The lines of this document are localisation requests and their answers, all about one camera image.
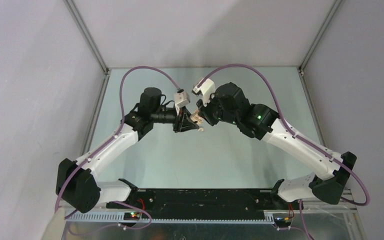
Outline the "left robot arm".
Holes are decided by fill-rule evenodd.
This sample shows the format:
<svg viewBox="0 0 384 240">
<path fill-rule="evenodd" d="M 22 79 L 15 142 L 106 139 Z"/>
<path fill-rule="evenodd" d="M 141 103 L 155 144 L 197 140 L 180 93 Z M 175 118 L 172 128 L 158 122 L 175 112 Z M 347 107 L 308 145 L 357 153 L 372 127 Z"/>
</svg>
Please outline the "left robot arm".
<svg viewBox="0 0 384 240">
<path fill-rule="evenodd" d="M 140 141 L 154 124 L 171 124 L 175 133 L 198 130 L 186 106 L 190 103 L 187 92 L 180 89 L 174 94 L 173 107 L 162 103 L 163 94 L 156 87 L 148 87 L 139 102 L 123 117 L 116 130 L 95 149 L 76 160 L 64 159 L 57 172 L 55 207 L 63 200 L 80 213 L 87 213 L 97 204 L 120 202 L 133 208 L 138 194 L 125 180 L 99 182 L 99 175 L 129 147 Z"/>
</svg>

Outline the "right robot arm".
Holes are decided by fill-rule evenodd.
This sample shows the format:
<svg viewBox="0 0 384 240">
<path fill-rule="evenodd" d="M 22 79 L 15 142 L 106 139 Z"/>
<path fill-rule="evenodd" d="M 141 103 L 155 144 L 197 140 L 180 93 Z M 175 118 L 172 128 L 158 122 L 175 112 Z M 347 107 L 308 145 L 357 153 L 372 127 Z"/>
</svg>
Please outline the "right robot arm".
<svg viewBox="0 0 384 240">
<path fill-rule="evenodd" d="M 309 198 L 331 205 L 340 202 L 350 177 L 340 164 L 352 169 L 357 160 L 353 153 L 340 154 L 302 136 L 289 123 L 283 123 L 275 110 L 250 103 L 232 82 L 215 87 L 210 79 L 202 80 L 192 92 L 201 96 L 196 103 L 197 114 L 211 126 L 232 124 L 247 137 L 278 147 L 312 171 L 304 177 L 278 180 L 270 196 L 275 208 L 284 209 L 291 202 Z"/>
</svg>

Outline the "white earbud charging case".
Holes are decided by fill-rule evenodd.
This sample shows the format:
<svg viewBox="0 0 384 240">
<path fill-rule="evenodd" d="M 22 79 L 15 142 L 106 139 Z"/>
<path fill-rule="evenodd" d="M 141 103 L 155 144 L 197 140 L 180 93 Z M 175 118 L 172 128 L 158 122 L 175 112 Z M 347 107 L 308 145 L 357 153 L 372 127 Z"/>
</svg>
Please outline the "white earbud charging case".
<svg viewBox="0 0 384 240">
<path fill-rule="evenodd" d="M 190 119 L 198 126 L 202 125 L 204 118 L 200 116 L 200 111 L 196 109 L 190 116 Z"/>
</svg>

